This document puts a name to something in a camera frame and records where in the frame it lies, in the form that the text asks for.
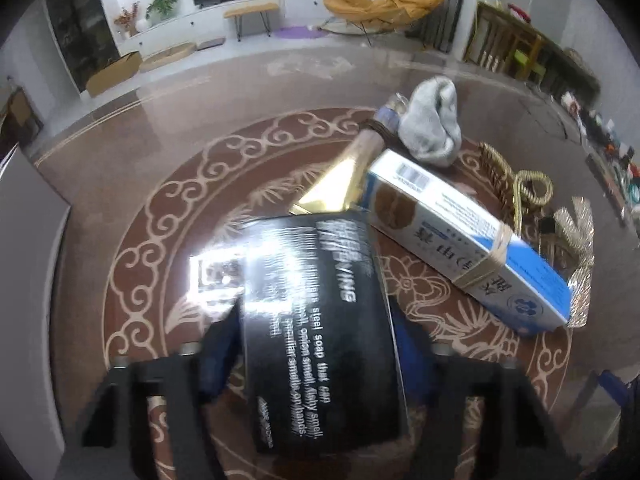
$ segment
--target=purple mat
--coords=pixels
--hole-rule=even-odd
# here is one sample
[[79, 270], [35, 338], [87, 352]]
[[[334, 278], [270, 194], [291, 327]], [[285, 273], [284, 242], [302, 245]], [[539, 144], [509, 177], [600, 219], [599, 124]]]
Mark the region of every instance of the purple mat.
[[284, 38], [285, 40], [316, 40], [322, 38], [328, 34], [325, 30], [309, 30], [306, 27], [284, 27], [277, 30], [276, 37]]

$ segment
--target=tiled floor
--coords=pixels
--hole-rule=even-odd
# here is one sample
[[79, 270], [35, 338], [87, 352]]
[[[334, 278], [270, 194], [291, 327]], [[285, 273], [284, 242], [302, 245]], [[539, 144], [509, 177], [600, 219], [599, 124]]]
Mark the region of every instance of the tiled floor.
[[[610, 368], [626, 378], [638, 370], [637, 242], [620, 226], [585, 164], [577, 130], [555, 105], [513, 80], [436, 53], [324, 43], [261, 52], [247, 45], [254, 50], [244, 57], [198, 62], [130, 88], [34, 149], [42, 174], [72, 204], [51, 323], [54, 385], [66, 430], [105, 371], [109, 314], [103, 306], [118, 247], [161, 182], [212, 142], [249, 124], [296, 110], [375, 108], [393, 92], [409, 95], [423, 79], [442, 73], [456, 84], [466, 138], [491, 143], [515, 169], [548, 174], [556, 186], [554, 207], [570, 206], [572, 196], [592, 203], [590, 319], [574, 332], [554, 410], [566, 409], [591, 369]], [[251, 146], [246, 149], [250, 154]], [[543, 352], [541, 359], [544, 368], [558, 355]]]

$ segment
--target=vase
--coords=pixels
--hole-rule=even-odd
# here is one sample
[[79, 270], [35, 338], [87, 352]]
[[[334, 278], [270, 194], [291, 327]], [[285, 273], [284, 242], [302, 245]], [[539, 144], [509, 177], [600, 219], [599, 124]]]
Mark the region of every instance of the vase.
[[146, 30], [149, 30], [150, 28], [151, 28], [151, 23], [149, 22], [148, 19], [140, 18], [139, 20], [136, 21], [136, 29], [139, 32], [145, 32]]
[[136, 24], [129, 23], [129, 25], [127, 25], [127, 32], [129, 33], [129, 37], [135, 36], [138, 33], [138, 30], [136, 29]]

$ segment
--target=green object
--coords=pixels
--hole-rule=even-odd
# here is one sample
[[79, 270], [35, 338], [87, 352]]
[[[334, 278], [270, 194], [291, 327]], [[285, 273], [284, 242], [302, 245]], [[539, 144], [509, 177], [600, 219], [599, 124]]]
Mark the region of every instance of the green object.
[[146, 18], [149, 19], [153, 11], [160, 15], [161, 20], [170, 18], [177, 2], [178, 0], [153, 0], [146, 8]]
[[[527, 54], [525, 54], [521, 50], [516, 50], [516, 52], [513, 54], [513, 59], [515, 59], [522, 66], [525, 66], [529, 62], [529, 56], [527, 56]], [[542, 78], [545, 76], [546, 68], [540, 65], [540, 63], [534, 63], [531, 71], [535, 72]]]

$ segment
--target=yellow chair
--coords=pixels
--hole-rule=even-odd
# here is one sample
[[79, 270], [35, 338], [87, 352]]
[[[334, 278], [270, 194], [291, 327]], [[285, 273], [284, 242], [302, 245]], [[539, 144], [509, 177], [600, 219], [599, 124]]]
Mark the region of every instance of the yellow chair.
[[444, 0], [324, 0], [334, 16], [362, 30], [371, 45], [366, 27], [394, 30], [429, 14]]

